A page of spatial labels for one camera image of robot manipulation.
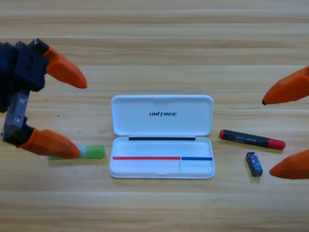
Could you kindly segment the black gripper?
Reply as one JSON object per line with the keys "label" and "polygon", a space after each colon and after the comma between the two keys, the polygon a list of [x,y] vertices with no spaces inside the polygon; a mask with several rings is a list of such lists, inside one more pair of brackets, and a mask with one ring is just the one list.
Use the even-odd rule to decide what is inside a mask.
{"label": "black gripper", "polygon": [[0,44],[0,112],[7,114],[1,134],[4,142],[20,146],[29,140],[34,131],[27,125],[29,94],[44,88],[46,73],[71,86],[87,88],[80,69],[51,46],[42,55],[32,44]]}

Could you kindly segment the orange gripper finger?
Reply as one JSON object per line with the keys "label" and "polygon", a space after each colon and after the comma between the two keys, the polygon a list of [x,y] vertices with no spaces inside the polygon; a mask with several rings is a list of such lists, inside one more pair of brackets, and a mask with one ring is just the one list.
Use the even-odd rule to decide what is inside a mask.
{"label": "orange gripper finger", "polygon": [[269,174],[284,179],[309,179],[309,151],[286,157],[270,169]]}
{"label": "orange gripper finger", "polygon": [[41,156],[55,156],[75,159],[80,155],[79,148],[67,137],[52,130],[34,128],[30,138],[22,145],[16,146]]}
{"label": "orange gripper finger", "polygon": [[262,99],[262,104],[295,102],[309,95],[309,67],[306,66],[273,85]]}

